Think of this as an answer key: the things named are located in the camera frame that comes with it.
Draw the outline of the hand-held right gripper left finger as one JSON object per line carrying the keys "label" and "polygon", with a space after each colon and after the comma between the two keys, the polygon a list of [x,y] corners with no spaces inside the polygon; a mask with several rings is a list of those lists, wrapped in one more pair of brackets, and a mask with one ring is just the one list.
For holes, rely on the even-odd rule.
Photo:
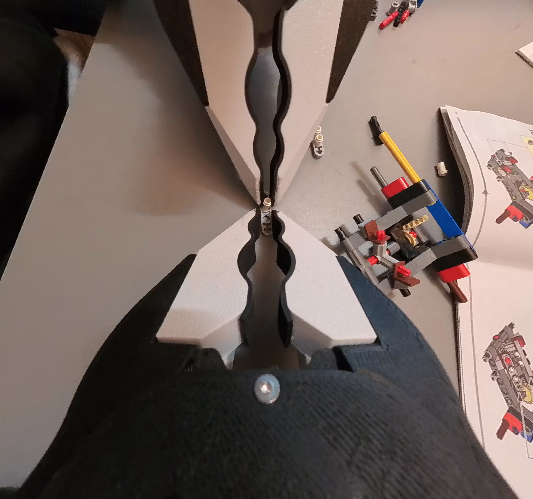
{"label": "hand-held right gripper left finger", "polygon": [[256,209],[199,250],[156,334],[158,342],[215,349],[232,368],[254,311],[248,273],[257,261],[260,235]]}

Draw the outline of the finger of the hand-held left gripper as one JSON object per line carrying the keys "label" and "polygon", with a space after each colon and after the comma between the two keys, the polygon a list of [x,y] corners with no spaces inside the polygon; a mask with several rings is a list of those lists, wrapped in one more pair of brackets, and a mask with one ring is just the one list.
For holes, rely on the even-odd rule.
{"label": "finger of the hand-held left gripper", "polygon": [[344,0],[295,0],[276,16],[273,55],[280,100],[273,130],[270,196],[280,201],[328,106],[328,87]]}
{"label": "finger of the hand-held left gripper", "polygon": [[207,92],[206,111],[255,202],[261,173],[254,157],[257,125],[247,103],[246,81],[254,56],[252,17],[238,0],[189,0]]}

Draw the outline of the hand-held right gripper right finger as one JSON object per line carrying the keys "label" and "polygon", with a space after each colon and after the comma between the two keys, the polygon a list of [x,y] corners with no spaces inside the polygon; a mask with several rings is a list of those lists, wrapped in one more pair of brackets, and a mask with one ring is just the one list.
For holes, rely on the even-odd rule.
{"label": "hand-held right gripper right finger", "polygon": [[306,358],[377,335],[332,250],[280,211],[272,212],[279,288],[278,332]]}

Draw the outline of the lego chassis assembly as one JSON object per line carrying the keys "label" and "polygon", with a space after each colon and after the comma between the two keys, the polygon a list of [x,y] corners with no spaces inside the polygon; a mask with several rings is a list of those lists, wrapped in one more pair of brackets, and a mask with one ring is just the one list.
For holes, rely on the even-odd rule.
{"label": "lego chassis assembly", "polygon": [[355,232],[335,229],[345,254],[385,294],[410,296],[420,283],[418,274],[431,268],[455,300],[466,303],[458,281],[470,276],[467,264],[477,259],[473,245],[386,131],[381,139],[404,176],[387,182],[376,167],[371,168],[391,209],[375,220],[354,216]]}

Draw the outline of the open instruction booklet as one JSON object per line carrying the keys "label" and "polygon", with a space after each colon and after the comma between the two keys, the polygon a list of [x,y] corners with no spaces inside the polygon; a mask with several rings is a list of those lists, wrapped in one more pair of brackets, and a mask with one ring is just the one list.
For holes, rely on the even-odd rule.
{"label": "open instruction booklet", "polygon": [[459,389],[485,451],[532,498],[532,125],[441,107],[478,258],[457,307]]}

